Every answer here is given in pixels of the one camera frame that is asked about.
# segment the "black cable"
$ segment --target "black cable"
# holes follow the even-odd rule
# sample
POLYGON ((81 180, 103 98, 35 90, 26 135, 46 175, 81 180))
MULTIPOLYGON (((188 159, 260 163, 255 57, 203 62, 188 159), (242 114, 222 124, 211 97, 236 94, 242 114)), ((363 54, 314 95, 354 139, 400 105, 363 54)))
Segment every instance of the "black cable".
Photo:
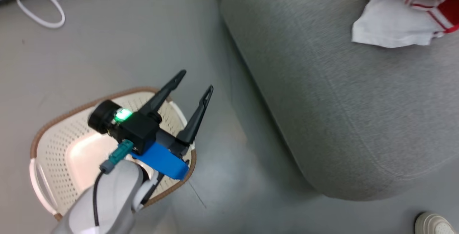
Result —
POLYGON ((150 199, 151 195, 153 194, 153 192, 155 191, 156 187, 159 186, 159 182, 162 180, 162 178, 164 177, 164 174, 162 173, 159 173, 158 174, 158 182, 156 182, 156 185, 152 186, 151 189, 148 191, 148 193, 146 193, 146 195, 144 196, 143 200, 141 201, 141 204, 146 204, 148 202, 148 199, 150 199))
POLYGON ((95 227, 99 226, 99 215, 97 214, 97 185, 99 184, 100 177, 102 177, 103 174, 104 172, 100 171, 99 175, 95 179, 94 190, 92 192, 92 210, 94 212, 95 227))

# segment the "glowing green led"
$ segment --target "glowing green led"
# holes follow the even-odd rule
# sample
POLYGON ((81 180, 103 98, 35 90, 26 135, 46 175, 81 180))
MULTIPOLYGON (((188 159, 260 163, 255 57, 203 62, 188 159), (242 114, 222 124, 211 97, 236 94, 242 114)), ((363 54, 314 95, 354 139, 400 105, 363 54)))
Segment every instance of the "glowing green led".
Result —
POLYGON ((126 109, 118 111, 115 115, 115 121, 121 123, 132 115, 132 112, 126 109))

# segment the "gray ottoman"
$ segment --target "gray ottoman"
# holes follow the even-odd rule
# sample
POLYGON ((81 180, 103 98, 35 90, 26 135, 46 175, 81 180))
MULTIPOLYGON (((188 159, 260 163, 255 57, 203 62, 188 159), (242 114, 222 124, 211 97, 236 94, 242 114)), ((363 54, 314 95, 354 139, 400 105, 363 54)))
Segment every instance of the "gray ottoman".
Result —
POLYGON ((429 47, 351 43, 368 0, 222 0, 222 14, 305 178, 377 200, 459 152, 459 33, 429 47))

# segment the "red and white clothing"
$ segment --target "red and white clothing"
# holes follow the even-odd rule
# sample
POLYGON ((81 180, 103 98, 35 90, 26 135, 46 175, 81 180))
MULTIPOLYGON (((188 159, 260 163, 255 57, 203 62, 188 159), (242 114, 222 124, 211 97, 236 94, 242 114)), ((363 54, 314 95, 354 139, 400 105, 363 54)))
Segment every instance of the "red and white clothing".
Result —
POLYGON ((428 45, 459 28, 459 0, 370 0, 352 40, 388 48, 428 45))

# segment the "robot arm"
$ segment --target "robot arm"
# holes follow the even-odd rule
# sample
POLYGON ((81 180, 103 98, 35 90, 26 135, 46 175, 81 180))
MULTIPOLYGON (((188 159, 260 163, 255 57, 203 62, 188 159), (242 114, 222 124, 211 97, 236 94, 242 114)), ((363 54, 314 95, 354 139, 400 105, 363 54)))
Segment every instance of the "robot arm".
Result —
POLYGON ((213 92, 211 85, 177 137, 162 130, 158 110, 185 73, 180 71, 134 113, 111 100, 95 108, 88 125, 109 134, 119 145, 101 164, 95 184, 80 195, 53 234, 127 234, 133 228, 134 213, 143 208, 164 175, 183 180, 189 163, 183 156, 194 142, 213 92), (127 154, 155 170, 151 179, 138 164, 123 159, 127 154))

